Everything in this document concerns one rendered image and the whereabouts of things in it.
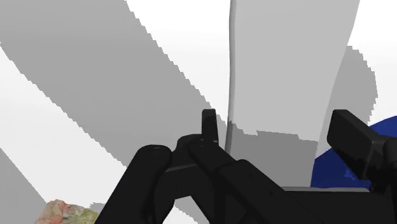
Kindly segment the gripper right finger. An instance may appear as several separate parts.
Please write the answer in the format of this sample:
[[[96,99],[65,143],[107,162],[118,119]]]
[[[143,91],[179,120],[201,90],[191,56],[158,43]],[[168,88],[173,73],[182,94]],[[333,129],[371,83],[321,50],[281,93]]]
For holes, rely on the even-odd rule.
[[[397,115],[367,125],[346,109],[333,111],[327,142],[338,157],[326,186],[389,188],[384,145],[397,140]]]

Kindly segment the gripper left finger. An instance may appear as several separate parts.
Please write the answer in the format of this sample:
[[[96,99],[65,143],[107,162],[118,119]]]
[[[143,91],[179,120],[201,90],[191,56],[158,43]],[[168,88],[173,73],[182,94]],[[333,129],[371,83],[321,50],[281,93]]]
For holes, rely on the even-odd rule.
[[[209,224],[324,224],[247,160],[218,143],[216,112],[175,150],[140,148],[94,224],[164,224],[177,199],[191,197]]]

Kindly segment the dark blue rounded thing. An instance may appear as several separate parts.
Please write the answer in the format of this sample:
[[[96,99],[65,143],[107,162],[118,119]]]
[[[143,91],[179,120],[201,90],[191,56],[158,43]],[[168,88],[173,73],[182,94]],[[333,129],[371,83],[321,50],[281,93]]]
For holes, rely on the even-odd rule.
[[[376,133],[397,137],[397,116],[392,116],[370,126]],[[311,187],[315,188],[366,188],[371,181],[359,179],[333,148],[318,156],[313,165]]]

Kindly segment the red green mottled lump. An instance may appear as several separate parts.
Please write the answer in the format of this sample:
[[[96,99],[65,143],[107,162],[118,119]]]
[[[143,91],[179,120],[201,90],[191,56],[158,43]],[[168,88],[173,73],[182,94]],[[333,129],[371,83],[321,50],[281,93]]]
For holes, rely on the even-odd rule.
[[[56,199],[47,203],[34,224],[94,224],[98,216],[95,211]]]

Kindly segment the white tall rounded thing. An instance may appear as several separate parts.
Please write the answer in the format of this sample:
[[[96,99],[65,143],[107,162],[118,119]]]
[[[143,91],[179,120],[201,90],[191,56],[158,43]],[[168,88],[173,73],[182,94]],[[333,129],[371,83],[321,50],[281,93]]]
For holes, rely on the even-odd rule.
[[[360,0],[231,0],[225,151],[280,186],[310,186]]]

